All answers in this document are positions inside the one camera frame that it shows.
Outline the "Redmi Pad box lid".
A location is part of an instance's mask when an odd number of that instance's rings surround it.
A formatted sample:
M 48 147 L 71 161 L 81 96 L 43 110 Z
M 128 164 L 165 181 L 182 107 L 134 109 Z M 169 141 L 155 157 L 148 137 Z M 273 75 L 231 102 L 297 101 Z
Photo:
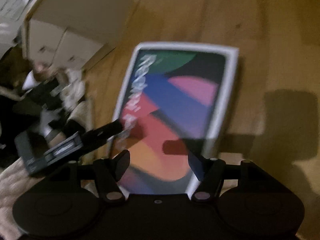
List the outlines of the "Redmi Pad box lid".
M 113 118 L 124 131 L 110 142 L 127 149 L 119 181 L 128 194 L 192 194 L 199 180 L 188 156 L 216 149 L 238 68 L 235 47 L 191 42 L 142 42 L 133 51 Z

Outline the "white sneakers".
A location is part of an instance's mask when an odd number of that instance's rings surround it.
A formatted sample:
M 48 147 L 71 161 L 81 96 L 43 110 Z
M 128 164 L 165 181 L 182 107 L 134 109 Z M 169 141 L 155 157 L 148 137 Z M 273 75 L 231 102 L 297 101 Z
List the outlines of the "white sneakers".
M 59 93 L 65 110 L 71 112 L 85 96 L 85 82 L 82 80 L 82 71 L 62 68 L 58 74 L 62 89 Z

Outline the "brown cardboard box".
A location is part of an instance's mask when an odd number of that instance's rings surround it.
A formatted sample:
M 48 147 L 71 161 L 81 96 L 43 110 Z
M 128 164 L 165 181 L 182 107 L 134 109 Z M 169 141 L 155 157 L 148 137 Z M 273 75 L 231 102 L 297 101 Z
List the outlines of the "brown cardboard box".
M 23 56 L 91 68 L 118 45 L 132 0 L 37 0 L 22 27 Z

